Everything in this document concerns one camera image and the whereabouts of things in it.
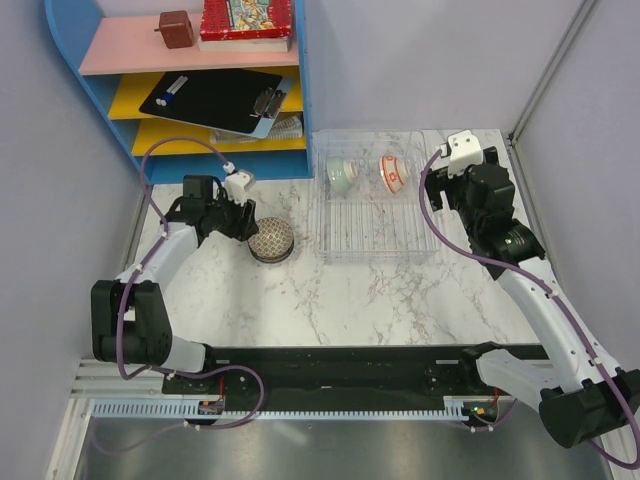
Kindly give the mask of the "black mosaic patterned bowl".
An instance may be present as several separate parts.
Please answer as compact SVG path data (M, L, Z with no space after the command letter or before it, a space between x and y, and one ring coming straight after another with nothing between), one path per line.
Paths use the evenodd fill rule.
M294 231L290 224L277 217L257 221L258 233L248 240L249 252L258 261L267 264L285 260L294 250Z

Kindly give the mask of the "orange white patterned bowl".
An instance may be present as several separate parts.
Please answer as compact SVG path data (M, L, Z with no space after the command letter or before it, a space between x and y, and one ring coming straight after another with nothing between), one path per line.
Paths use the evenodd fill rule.
M401 157L383 155L379 160L379 170L383 183L391 194L398 194L409 182L409 170Z

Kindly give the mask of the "pale green bowl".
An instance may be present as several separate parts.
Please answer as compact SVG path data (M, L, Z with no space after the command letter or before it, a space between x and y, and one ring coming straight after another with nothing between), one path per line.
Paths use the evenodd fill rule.
M345 195L358 178L356 161L338 156L327 159L326 173L332 190L338 195Z

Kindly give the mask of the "white wire dish rack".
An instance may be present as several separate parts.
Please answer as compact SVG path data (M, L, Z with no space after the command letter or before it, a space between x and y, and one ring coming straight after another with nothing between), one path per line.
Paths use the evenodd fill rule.
M401 157L409 182L398 194L385 187L379 170L383 155ZM310 204L317 251L328 261L412 260L422 262L438 249L418 202L426 163L420 131L323 130L314 135L316 178ZM358 178L336 194L326 173L331 156L354 159Z

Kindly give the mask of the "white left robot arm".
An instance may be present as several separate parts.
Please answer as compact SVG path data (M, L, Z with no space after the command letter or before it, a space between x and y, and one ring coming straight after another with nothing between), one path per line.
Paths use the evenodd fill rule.
M160 214L160 227L146 253L113 280L91 289L94 357L118 366L123 378L136 372L126 364L185 373L185 382L208 393L219 382L219 369L206 359L207 347L172 331L163 293L182 264L213 232L245 242L257 234L256 203L248 198L254 176L236 170L219 180L187 175L182 195Z

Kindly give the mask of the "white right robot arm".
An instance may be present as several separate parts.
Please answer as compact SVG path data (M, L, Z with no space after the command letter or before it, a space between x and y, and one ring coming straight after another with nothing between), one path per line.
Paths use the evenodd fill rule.
M514 215L515 185L495 148L459 174L426 164L419 204L427 225L454 252L480 263L511 297L535 332L549 369L535 367L494 342L467 349L458 381L467 392L487 387L535 410L549 435L571 448L629 426L639 433L639 372L624 370L584 325L558 285L535 234ZM432 214L458 213L470 248L463 250L435 225Z

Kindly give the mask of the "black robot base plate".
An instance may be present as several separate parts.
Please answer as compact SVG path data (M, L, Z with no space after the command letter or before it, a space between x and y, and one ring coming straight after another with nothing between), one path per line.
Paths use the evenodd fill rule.
M222 393L236 407L418 407L448 395L493 396L471 369L472 346L207 348L198 380L166 393Z

